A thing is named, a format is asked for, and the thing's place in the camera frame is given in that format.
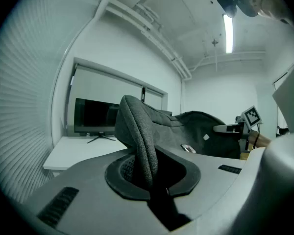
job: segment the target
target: desk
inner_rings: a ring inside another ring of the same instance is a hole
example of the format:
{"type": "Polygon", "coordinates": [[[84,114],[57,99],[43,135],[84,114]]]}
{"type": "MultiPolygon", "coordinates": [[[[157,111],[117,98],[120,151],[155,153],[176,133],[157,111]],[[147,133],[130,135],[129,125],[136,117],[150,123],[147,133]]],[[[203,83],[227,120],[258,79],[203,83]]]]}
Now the desk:
{"type": "Polygon", "coordinates": [[[53,175],[57,176],[61,171],[83,160],[126,149],[114,137],[116,141],[97,139],[87,143],[93,138],[95,137],[62,137],[46,159],[44,169],[52,170],[53,175]]]}

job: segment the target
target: ceiling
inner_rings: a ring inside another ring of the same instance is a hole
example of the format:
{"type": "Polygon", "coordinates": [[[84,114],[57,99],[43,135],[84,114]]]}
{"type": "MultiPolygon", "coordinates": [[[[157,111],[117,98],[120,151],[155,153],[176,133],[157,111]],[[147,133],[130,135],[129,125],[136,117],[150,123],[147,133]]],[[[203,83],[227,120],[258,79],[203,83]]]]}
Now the ceiling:
{"type": "MultiPolygon", "coordinates": [[[[225,53],[223,9],[217,0],[141,0],[159,16],[162,33],[193,68],[205,56],[225,53]],[[218,44],[216,49],[213,40],[218,44]]],[[[250,18],[238,10],[233,19],[233,52],[266,51],[268,39],[280,34],[276,21],[250,18]]]]}

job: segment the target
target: computer monitor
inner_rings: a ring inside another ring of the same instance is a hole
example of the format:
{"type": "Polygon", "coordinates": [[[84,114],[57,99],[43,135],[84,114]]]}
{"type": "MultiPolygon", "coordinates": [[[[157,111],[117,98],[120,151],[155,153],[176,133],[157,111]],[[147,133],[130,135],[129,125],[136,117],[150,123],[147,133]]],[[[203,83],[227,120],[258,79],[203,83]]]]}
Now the computer monitor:
{"type": "Polygon", "coordinates": [[[77,98],[75,101],[74,132],[113,135],[119,104],[77,98]]]}

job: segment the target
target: fluorescent tube light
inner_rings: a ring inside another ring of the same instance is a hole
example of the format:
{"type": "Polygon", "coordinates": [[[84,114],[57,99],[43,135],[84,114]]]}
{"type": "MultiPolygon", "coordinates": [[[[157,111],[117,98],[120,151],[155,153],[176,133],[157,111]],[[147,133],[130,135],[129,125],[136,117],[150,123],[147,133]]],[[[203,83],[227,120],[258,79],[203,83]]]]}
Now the fluorescent tube light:
{"type": "Polygon", "coordinates": [[[226,36],[226,53],[232,53],[233,51],[233,22],[232,18],[228,15],[223,15],[225,25],[225,36],[226,36]]]}

